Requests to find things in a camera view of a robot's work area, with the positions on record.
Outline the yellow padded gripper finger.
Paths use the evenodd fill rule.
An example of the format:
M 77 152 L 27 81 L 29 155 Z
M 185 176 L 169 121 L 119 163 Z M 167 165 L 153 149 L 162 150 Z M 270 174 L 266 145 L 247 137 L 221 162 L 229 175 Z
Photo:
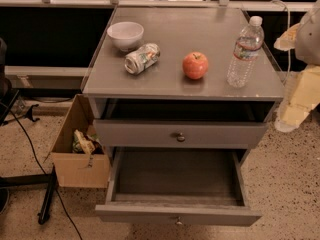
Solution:
M 289 27 L 279 38 L 276 39 L 274 47 L 280 51 L 289 51 L 295 48 L 297 30 L 300 24 Z
M 277 110 L 275 128 L 284 133 L 297 129 L 319 104 L 320 66 L 307 65 L 301 72 L 291 72 Z

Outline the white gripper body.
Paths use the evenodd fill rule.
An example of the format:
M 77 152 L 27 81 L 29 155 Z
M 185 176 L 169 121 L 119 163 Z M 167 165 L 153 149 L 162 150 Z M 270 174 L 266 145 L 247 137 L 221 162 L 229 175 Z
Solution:
M 296 32 L 295 56 L 306 64 L 320 65 L 320 0 L 301 18 Z

